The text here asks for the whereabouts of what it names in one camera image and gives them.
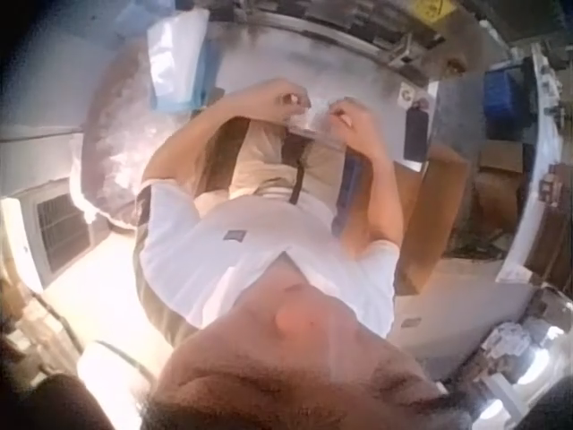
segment air vent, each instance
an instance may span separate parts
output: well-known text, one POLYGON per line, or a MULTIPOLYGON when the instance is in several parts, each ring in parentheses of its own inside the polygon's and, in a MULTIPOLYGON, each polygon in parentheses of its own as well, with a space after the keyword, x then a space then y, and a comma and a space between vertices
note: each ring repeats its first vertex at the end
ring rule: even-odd
POLYGON ((68 193, 36 208, 47 262, 54 273, 90 247, 90 231, 68 193))

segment metal table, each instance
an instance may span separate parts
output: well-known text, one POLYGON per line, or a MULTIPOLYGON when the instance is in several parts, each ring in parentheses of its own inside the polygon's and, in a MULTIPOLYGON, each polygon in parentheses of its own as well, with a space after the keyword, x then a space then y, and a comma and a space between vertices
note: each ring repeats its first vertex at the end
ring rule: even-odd
MULTIPOLYGON (((379 118, 390 156, 421 169, 403 157, 406 110, 398 104, 398 93, 404 77, 366 56, 292 31, 213 22, 208 37, 222 48, 216 85, 225 93, 286 77, 303 85, 312 99, 357 98, 379 118)), ((133 223, 133 199, 149 157, 186 119, 150 110, 149 76, 143 41, 120 53, 94 98, 82 148, 84 196, 126 226, 133 223)), ((420 88, 416 97, 428 101, 431 127, 435 99, 420 88)))

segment man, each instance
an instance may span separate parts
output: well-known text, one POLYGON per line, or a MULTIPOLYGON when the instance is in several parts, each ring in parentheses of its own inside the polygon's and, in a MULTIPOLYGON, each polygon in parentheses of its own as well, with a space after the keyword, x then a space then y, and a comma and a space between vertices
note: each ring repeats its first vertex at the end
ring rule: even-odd
POLYGON ((469 428, 456 402, 383 339, 404 226, 375 120, 351 99, 330 107, 333 133, 372 163, 372 242, 352 261, 330 234, 344 153, 313 144, 304 176, 281 164, 280 124, 309 106, 284 80, 226 96, 147 166, 134 260, 141 301, 175 351, 144 428, 469 428), (185 190, 189 166, 235 116, 251 123, 231 200, 200 219, 185 190))

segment khaki pants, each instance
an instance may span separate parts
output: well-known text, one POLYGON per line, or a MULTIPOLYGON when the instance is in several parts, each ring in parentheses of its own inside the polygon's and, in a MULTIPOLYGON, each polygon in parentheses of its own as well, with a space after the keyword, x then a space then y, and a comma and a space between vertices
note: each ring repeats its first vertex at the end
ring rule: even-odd
MULTIPOLYGON (((237 157, 229 198, 254 194, 271 186, 293 188, 296 169, 282 164, 281 150, 286 129, 262 121, 251 121, 237 157)), ((334 215, 342 184, 345 153, 319 142, 303 155, 303 191, 324 202, 334 215)))

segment shirt sleeve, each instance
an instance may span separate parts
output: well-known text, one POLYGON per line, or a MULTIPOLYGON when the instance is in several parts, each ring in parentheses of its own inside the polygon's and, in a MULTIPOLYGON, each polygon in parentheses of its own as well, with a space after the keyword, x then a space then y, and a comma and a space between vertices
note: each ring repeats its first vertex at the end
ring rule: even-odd
POLYGON ((162 284, 166 282, 150 279, 141 256, 151 253, 157 256, 153 258, 157 264, 167 262, 171 258, 166 255, 167 250, 183 232, 197 225, 200 216, 192 195, 171 180, 147 181, 136 202, 138 223, 133 268, 137 295, 150 323, 176 347, 197 329, 161 300, 161 289, 165 287, 162 284))
POLYGON ((375 295, 374 302, 378 304, 376 324, 377 332, 385 337, 394 322, 394 276, 400 248, 387 241, 377 240, 372 242, 359 260, 359 264, 370 281, 375 295))

